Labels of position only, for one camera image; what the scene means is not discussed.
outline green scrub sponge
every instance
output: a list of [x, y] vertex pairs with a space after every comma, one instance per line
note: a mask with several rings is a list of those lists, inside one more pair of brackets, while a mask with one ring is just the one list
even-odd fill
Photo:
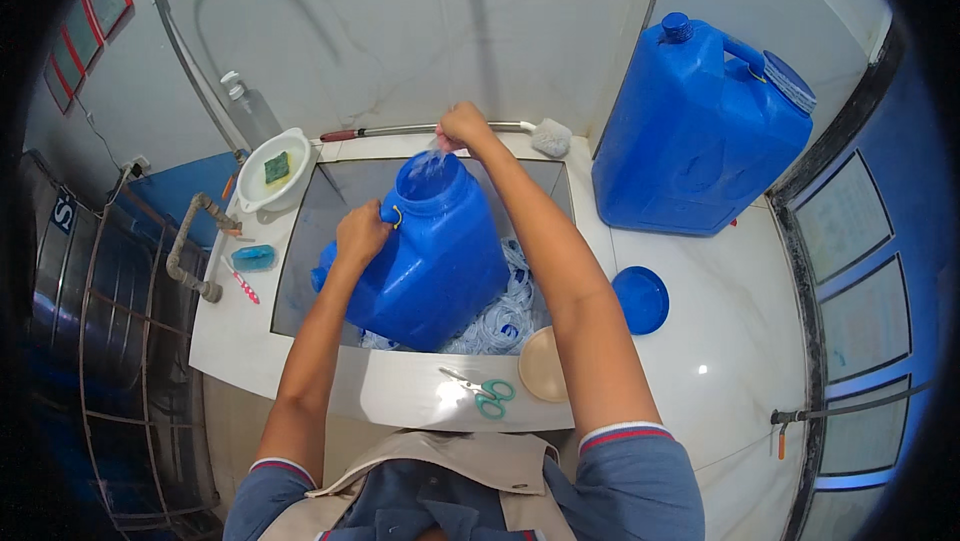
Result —
[[264, 163], [263, 169], [266, 171], [266, 184], [268, 186], [286, 183], [287, 179], [290, 178], [290, 156], [284, 151]]

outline teal scissors handle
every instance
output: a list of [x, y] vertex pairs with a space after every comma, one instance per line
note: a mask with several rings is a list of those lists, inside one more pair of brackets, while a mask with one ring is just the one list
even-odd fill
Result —
[[481, 384], [480, 388], [493, 395], [493, 399], [491, 399], [482, 393], [476, 394], [474, 401], [480, 413], [491, 420], [503, 418], [504, 414], [507, 413], [507, 408], [500, 402], [509, 402], [517, 395], [514, 386], [503, 379], [492, 379]]

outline hand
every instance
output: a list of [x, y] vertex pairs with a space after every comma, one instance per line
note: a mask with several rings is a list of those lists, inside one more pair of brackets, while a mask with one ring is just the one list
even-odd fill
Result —
[[441, 150], [450, 153], [465, 147], [478, 159], [485, 149], [500, 144], [486, 117], [469, 101], [461, 101], [443, 115], [437, 124], [437, 137]]
[[337, 225], [337, 258], [348, 268], [362, 273], [383, 249], [394, 225], [380, 219], [380, 201], [370, 199], [351, 211]]

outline person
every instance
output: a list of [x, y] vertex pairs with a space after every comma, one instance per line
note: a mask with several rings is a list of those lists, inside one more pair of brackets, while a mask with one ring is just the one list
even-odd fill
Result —
[[447, 112], [438, 136], [440, 148], [465, 147], [483, 164], [546, 300], [582, 439], [576, 482], [532, 434], [405, 430], [318, 489], [347, 301], [393, 229], [373, 200], [337, 227], [337, 258], [287, 356], [223, 538], [702, 539], [690, 459], [662, 424], [617, 296], [590, 247], [472, 103]]

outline electrical outlet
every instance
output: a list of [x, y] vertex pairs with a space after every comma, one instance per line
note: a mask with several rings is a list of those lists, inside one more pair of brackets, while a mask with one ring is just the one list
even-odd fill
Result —
[[132, 162], [124, 163], [123, 167], [133, 168], [135, 164], [140, 166], [140, 169], [143, 171], [143, 174], [146, 174], [150, 170], [150, 162], [148, 162], [147, 158], [143, 156], [136, 156], [135, 158], [133, 158]]

